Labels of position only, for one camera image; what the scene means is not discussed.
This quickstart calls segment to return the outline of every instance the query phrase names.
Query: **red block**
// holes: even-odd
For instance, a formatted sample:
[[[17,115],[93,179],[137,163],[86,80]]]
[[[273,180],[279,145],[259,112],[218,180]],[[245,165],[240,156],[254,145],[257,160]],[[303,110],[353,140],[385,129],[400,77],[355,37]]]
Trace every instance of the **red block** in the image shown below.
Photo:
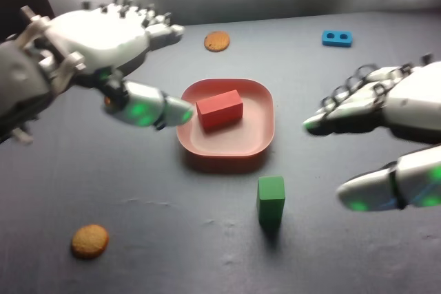
[[[197,101],[196,108],[205,130],[236,122],[243,115],[243,102],[237,90]]]

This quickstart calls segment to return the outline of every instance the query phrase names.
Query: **tabletop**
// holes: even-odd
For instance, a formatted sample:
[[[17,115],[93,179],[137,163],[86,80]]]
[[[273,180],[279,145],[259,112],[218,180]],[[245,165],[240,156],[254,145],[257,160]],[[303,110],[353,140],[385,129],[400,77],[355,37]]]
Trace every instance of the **tabletop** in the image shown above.
[[[349,30],[351,48],[321,45]],[[227,50],[205,36],[224,30]],[[0,293],[439,293],[441,208],[354,213],[336,188],[421,144],[388,129],[314,137],[302,128],[322,98],[366,63],[401,65],[441,50],[437,14],[360,13],[195,25],[148,55],[130,79],[180,96],[204,78],[250,78],[272,94],[275,137],[243,174],[188,167],[176,130],[116,122],[99,93],[74,87],[31,124],[29,147],[0,145]],[[259,176],[283,176],[280,230],[256,215]],[[106,252],[71,256],[96,223]]]

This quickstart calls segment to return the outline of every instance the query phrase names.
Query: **green rectangular block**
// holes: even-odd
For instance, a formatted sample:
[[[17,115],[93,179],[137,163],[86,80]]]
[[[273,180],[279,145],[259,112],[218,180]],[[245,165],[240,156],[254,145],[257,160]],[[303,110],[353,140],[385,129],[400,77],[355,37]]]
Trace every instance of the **green rectangular block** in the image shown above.
[[[257,185],[257,212],[263,226],[278,226],[285,205],[282,176],[260,177]]]

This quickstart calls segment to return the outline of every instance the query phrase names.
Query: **pink tray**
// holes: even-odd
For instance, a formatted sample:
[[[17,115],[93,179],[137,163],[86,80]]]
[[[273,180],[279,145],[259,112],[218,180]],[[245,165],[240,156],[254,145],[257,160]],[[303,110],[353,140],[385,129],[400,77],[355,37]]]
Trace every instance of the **pink tray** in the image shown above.
[[[192,104],[220,93],[237,90],[243,100],[242,121],[206,133],[197,114],[178,127],[178,139],[189,152],[205,158],[249,158],[266,149],[274,137],[273,98],[265,86],[249,79],[217,78],[196,82],[182,99]]]

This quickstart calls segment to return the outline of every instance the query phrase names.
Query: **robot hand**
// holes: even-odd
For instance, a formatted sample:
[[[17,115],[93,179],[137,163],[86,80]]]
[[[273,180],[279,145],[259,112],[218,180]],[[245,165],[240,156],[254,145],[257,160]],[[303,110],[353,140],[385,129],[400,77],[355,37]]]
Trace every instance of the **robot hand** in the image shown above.
[[[363,66],[323,100],[304,122],[315,135],[369,132],[377,126],[399,138],[441,142],[441,62],[422,58],[423,66]],[[371,71],[362,75],[365,69]],[[384,211],[441,204],[441,145],[400,157],[396,162],[359,175],[337,190],[341,203],[354,211]]]
[[[95,10],[84,2],[53,20],[28,7],[22,14],[30,22],[25,31],[0,45],[0,141],[32,142],[25,123],[73,85],[99,90],[105,111],[132,125],[162,129],[192,117],[191,104],[124,79],[148,51],[180,41],[184,28],[170,24],[170,13],[114,0]]]

